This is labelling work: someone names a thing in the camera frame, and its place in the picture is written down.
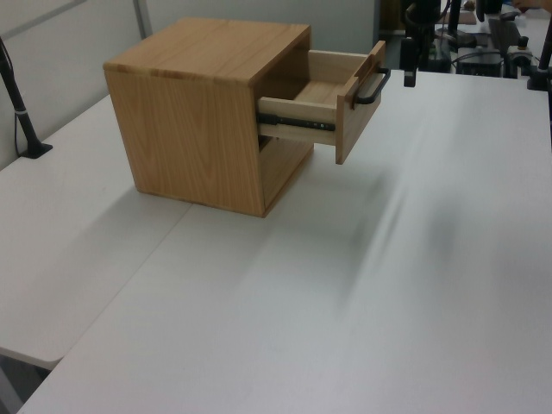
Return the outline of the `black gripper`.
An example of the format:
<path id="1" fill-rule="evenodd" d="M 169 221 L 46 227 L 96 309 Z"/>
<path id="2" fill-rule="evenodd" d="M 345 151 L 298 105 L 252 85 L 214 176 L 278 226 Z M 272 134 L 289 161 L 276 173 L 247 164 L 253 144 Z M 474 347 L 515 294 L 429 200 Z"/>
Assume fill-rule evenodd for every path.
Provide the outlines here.
<path id="1" fill-rule="evenodd" d="M 417 69 L 430 69 L 431 39 L 418 39 L 425 29 L 432 30 L 441 15 L 439 0 L 405 0 L 404 25 L 405 36 L 400 47 L 400 69 L 404 72 L 404 86 L 416 85 Z"/>

